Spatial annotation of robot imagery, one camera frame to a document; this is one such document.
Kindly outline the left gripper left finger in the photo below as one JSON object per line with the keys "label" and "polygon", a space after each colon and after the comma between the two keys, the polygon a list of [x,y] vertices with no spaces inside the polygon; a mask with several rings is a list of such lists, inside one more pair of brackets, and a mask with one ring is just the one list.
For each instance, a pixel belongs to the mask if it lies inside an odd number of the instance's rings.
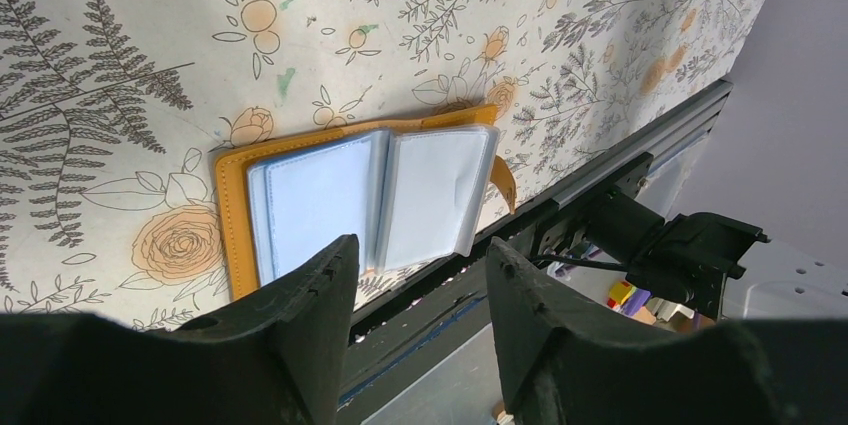
{"label": "left gripper left finger", "polygon": [[331,424],[359,272],[342,235],[178,329],[94,314],[1,318],[5,424]]}

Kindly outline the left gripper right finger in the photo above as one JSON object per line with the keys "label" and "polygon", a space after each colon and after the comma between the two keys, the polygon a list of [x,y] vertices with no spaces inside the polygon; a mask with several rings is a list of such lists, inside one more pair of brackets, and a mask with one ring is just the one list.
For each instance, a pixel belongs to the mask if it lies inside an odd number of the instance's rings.
{"label": "left gripper right finger", "polygon": [[494,239],[486,281],[519,424],[843,424],[847,270],[774,241],[743,257],[711,326],[676,333],[599,304]]}

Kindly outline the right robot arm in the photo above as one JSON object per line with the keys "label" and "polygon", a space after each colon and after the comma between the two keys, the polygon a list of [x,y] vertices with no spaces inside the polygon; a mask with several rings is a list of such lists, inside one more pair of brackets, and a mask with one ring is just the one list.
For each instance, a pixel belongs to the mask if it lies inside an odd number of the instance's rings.
{"label": "right robot arm", "polygon": [[708,212],[667,221],[617,189],[593,199],[581,219],[626,281],[710,319],[847,317],[846,268],[760,227]]}

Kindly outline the orange leather card holder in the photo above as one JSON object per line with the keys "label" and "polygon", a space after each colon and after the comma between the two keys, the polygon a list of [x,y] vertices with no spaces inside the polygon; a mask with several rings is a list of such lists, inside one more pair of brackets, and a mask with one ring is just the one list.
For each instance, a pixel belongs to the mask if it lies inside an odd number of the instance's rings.
{"label": "orange leather card holder", "polygon": [[214,165],[230,289],[242,298],[341,235],[359,273],[427,264],[473,247],[488,187],[508,207],[498,109],[346,125],[244,146]]}

